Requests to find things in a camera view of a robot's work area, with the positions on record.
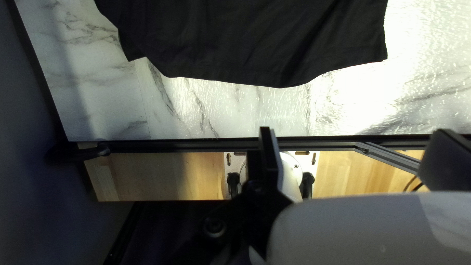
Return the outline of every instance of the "screw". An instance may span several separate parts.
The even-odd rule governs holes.
[[[217,218],[206,218],[204,221],[205,233],[213,238],[220,237],[226,231],[226,224]]]
[[[263,195],[267,192],[267,188],[259,181],[250,181],[249,186],[257,194]]]

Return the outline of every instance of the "gray veining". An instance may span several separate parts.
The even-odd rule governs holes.
[[[93,0],[17,0],[71,141],[471,133],[471,2],[389,1],[389,59],[275,89],[128,62]]]

